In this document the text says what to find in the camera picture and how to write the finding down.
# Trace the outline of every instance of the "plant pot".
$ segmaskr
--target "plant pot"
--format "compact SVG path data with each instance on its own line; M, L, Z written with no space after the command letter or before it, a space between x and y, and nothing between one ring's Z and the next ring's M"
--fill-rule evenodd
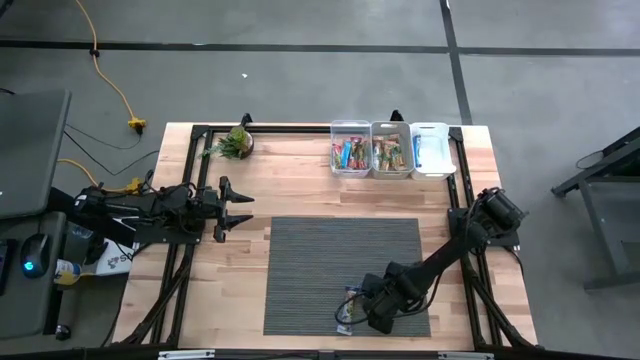
M249 157L249 155L251 155L251 153L253 152L253 136L249 133L247 133L247 135L249 136L249 150L243 152L240 154L240 159L246 159Z

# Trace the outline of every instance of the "yellow extension cord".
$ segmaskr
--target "yellow extension cord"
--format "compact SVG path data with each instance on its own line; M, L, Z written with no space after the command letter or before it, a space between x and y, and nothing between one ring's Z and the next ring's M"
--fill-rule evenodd
M133 113L133 110L131 109L131 106L129 105L129 101L127 101L127 97L124 95L124 93L116 86L116 84L114 84L111 80L109 80L109 78L105 74L103 74L102 71L100 71L100 66L98 66L98 56L97 56L98 55L97 54L98 35L96 35L96 29L93 26L93 22L91 21L91 18L87 13L87 10L85 10L84 6L82 6L82 3L80 2L80 0L76 0L76 4L78 4L78 6L80 7L80 10L82 10L84 17L85 19L87 19L87 23L89 23L89 27L91 28L91 34L93 36L93 51L91 53L91 57L93 58L93 65L96 68L96 72L98 73L98 75L100 75L102 80L104 80L107 84L111 85L113 90L115 90L118 93L118 95L120 95L120 97L122 98L122 102L124 102L124 105L127 107L127 111L129 111L130 119L127 122L127 124L129 125L130 128L136 130L136 132L139 135L142 135L142 128L147 126L147 121L142 120L135 116L135 114Z
M75 167L77 167L78 169L82 170L84 172L85 175L87 175L87 177L89 178L89 181L91 181L91 184L95 187L98 187L98 182L93 178L93 176L91 175L91 172L89 172L89 170L87 170L86 167L80 165L80 163L78 163L75 160L71 160L71 159L58 159L59 163L67 163L67 164L71 164ZM142 185L142 181L139 178L133 178L133 180L131 181L131 183L123 188L119 188L119 189L109 189L109 188L105 188L103 187L102 190L107 191L107 192L114 192L114 193L121 193L121 194L131 194L131 193L136 193L138 192L140 185Z

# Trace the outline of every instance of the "computer mouse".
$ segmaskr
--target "computer mouse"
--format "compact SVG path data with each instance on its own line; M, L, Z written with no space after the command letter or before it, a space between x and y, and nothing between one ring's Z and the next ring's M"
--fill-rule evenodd
M49 268L49 236L45 234L29 236L22 243L20 262L24 276L35 279L44 275Z

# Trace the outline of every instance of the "clear plastic bin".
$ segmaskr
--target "clear plastic bin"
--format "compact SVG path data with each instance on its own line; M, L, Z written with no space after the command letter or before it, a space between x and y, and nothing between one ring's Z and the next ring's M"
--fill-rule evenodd
M443 180L456 172L451 162L449 125L445 123L411 124L411 142L416 180Z
M371 124L371 136L385 136L398 134L398 142L402 156L407 165L407 170L402 171L381 171L372 167L372 174L375 179L400 180L404 179L413 170L413 148L411 145L411 127L400 121L376 121Z
M342 145L344 140L351 137L361 137L365 141L364 158L366 168L364 169L342 169L336 166L333 144ZM331 148L329 149L329 164L331 171L337 177L344 178L364 178L371 170L371 125L364 120L335 120L331 123Z

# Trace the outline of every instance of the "black floor stripe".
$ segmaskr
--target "black floor stripe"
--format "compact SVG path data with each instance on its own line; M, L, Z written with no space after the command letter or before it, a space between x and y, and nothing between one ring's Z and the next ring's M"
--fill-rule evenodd
M501 48L459 47L462 55L510 55L510 56L640 56L640 49L561 49L561 48Z
M451 60L453 86L455 87L456 97L458 98L460 119L462 120L462 125L473 125L473 120L471 119L471 108L469 107L469 99L467 98L467 90L464 86L464 77L462 76L462 65L460 64L460 54L458 53L456 33L453 30L451 10L449 9L447 0L440 0L440 9L442 10L444 33L447 37L447 45L449 46L449 59Z
M0 40L0 47L30 49L90 49L86 41L31 41ZM188 44L100 42L100 50L126 51L256 51L256 52L337 52L337 53L391 53L391 54L446 54L446 46L402 45L286 45L286 44Z

